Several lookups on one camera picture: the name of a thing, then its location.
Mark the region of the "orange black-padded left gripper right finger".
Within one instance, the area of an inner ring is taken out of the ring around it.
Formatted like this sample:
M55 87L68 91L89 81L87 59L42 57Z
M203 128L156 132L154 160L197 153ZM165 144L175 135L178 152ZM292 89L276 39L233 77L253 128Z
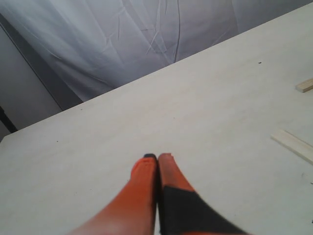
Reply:
M159 221L162 235L246 235L194 190L170 153L158 158Z

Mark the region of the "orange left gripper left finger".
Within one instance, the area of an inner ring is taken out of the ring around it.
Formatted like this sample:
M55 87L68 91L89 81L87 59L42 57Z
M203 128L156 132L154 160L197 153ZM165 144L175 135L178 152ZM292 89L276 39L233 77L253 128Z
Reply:
M152 235L157 205L157 158L146 154L114 199L70 235Z

